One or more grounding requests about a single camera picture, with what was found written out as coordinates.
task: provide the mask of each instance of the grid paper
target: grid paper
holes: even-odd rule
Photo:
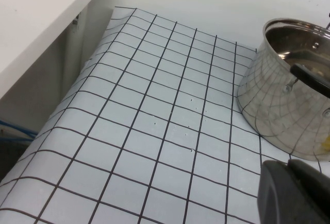
[[[0,183],[0,223],[259,223],[264,160],[237,107],[255,49],[116,7],[94,55]],[[310,162],[330,175],[328,162]]]

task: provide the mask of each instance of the stainless steel pot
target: stainless steel pot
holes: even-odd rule
[[[239,107],[267,141],[307,160],[330,160],[330,31],[275,19],[238,89]]]

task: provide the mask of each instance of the metal rivet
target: metal rivet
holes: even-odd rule
[[[320,46],[320,44],[318,42],[315,42],[312,47],[313,47],[313,49],[317,49],[317,48],[319,48],[319,46]]]

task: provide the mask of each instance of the white shelf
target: white shelf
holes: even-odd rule
[[[90,0],[0,0],[0,98]]]

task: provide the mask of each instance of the pot side handle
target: pot side handle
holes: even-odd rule
[[[290,68],[290,73],[293,74],[298,80],[305,83],[315,91],[330,98],[330,82],[321,76],[312,73],[309,69],[301,64],[295,63]]]

